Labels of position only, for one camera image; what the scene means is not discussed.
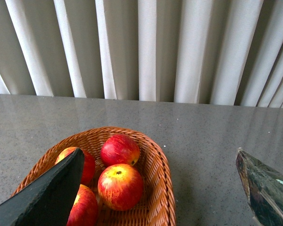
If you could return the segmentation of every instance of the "wicker basket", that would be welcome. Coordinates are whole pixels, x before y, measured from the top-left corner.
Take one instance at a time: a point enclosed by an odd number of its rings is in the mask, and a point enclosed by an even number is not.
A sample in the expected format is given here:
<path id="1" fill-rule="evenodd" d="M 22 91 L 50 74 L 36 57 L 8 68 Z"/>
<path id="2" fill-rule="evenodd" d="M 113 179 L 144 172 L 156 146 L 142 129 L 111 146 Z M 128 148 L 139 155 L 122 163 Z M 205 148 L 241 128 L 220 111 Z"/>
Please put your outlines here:
<path id="1" fill-rule="evenodd" d="M 143 177 L 144 193 L 139 203 L 128 211 L 109 209 L 102 203 L 97 192 L 98 179 L 105 169 L 100 159 L 101 147 L 110 136 L 117 133 L 129 135 L 141 149 L 140 158 L 135 166 Z M 98 226 L 175 225 L 175 202 L 167 159 L 161 148 L 152 139 L 131 129 L 118 127 L 90 129 L 60 141 L 40 158 L 12 196 L 50 169 L 60 152 L 70 146 L 87 150 L 95 159 L 96 173 L 88 187 L 97 196 L 99 204 Z"/>

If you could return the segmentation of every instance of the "table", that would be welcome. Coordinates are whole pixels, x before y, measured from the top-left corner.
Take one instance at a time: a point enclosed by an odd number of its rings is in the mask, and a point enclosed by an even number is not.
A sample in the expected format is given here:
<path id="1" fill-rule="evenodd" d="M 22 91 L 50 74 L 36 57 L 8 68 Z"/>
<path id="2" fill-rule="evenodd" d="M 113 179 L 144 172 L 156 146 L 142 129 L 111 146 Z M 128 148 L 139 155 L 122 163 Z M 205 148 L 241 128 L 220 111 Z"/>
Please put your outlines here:
<path id="1" fill-rule="evenodd" d="M 50 147 L 102 126 L 138 130 L 161 146 L 179 226 L 255 225 L 238 147 L 283 173 L 283 109 L 0 95 L 0 203 Z"/>

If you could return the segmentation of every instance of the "granite countertop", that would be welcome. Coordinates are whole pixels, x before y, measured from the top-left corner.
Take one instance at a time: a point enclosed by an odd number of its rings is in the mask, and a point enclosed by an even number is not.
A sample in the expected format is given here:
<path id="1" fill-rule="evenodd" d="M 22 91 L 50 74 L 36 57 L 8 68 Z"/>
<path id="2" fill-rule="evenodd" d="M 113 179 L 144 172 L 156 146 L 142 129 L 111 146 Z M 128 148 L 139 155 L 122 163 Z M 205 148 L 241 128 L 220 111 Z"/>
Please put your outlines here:
<path id="1" fill-rule="evenodd" d="M 161 146 L 179 226 L 255 225 L 238 147 L 283 173 L 283 109 L 0 95 L 0 203 L 50 147 L 102 126 L 138 130 Z"/>

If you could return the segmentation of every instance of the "speckled surface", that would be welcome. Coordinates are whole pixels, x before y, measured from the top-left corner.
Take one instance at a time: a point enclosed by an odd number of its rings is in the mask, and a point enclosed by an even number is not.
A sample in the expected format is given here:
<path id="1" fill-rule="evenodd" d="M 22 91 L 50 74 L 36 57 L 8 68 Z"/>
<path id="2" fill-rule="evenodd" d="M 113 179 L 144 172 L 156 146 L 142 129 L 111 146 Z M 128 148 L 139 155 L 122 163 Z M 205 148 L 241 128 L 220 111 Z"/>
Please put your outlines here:
<path id="1" fill-rule="evenodd" d="M 238 147 L 283 173 L 283 109 L 0 95 L 0 203 L 47 149 L 101 126 L 138 130 L 162 147 L 179 226 L 255 225 Z"/>

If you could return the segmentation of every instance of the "apple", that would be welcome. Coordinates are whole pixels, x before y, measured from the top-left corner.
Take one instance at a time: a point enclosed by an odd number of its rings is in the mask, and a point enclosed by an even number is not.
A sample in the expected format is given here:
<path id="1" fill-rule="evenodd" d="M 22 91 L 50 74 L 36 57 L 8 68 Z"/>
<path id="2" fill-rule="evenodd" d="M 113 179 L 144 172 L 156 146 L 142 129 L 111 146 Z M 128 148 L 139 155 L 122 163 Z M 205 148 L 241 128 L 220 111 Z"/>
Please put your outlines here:
<path id="1" fill-rule="evenodd" d="M 57 164 L 59 161 L 64 159 L 66 156 L 70 155 L 75 149 L 78 147 L 68 147 L 64 149 L 57 157 L 57 160 L 55 164 Z M 83 173 L 82 173 L 82 179 L 81 184 L 88 185 L 91 179 L 94 176 L 95 173 L 95 160 L 93 156 L 86 150 L 81 149 L 84 153 L 84 167 L 83 167 Z"/>
<path id="2" fill-rule="evenodd" d="M 137 143 L 125 134 L 115 134 L 110 137 L 100 151 L 100 157 L 106 167 L 120 163 L 133 166 L 140 154 Z"/>
<path id="3" fill-rule="evenodd" d="M 98 203 L 92 190 L 80 184 L 67 226 L 93 226 L 98 217 Z"/>
<path id="4" fill-rule="evenodd" d="M 129 164 L 107 167 L 100 175 L 98 192 L 103 203 L 113 210 L 129 210 L 141 199 L 143 180 Z"/>

